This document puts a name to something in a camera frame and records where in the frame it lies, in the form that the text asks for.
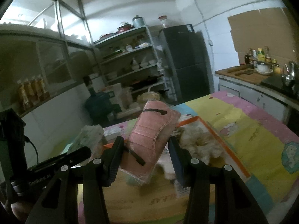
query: black stovetop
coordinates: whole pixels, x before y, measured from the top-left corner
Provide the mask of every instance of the black stovetop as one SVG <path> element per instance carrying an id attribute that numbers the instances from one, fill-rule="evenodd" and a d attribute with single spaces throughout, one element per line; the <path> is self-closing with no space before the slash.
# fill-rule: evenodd
<path id="1" fill-rule="evenodd" d="M 283 85 L 280 74 L 274 74 L 261 81 L 261 85 L 274 89 L 292 99 L 296 99 L 296 92 L 299 91 L 299 85 L 295 84 L 293 88 Z"/>

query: cardboard panel on wall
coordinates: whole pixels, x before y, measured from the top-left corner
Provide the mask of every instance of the cardboard panel on wall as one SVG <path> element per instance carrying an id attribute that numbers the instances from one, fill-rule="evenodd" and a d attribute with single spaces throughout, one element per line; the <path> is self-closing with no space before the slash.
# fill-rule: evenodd
<path id="1" fill-rule="evenodd" d="M 267 8 L 228 18 L 239 62 L 244 63 L 248 48 L 268 46 L 278 64 L 299 61 L 299 27 L 286 8 Z"/>

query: metal bowl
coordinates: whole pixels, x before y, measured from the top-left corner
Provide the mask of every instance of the metal bowl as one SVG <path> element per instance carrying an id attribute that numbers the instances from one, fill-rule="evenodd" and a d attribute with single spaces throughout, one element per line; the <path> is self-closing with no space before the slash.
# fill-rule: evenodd
<path id="1" fill-rule="evenodd" d="M 287 87 L 292 87 L 295 83 L 295 77 L 286 74 L 281 75 L 281 80 L 282 83 Z"/>

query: gray refrigerator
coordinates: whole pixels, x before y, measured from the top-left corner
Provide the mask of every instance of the gray refrigerator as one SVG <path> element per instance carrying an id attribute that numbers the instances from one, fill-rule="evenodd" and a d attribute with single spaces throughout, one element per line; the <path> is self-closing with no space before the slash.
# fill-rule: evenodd
<path id="1" fill-rule="evenodd" d="M 178 102 L 210 93 L 204 48 L 191 24 L 162 29 L 159 39 L 171 70 Z"/>

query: pink package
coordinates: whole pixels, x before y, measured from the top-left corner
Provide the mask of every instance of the pink package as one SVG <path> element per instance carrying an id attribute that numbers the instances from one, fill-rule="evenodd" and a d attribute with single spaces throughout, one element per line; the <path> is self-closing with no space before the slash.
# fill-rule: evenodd
<path id="1" fill-rule="evenodd" d="M 142 158 L 145 164 L 142 166 L 131 153 L 124 151 L 121 170 L 141 182 L 147 182 L 180 115 L 161 101 L 148 101 L 126 143 L 126 147 Z"/>

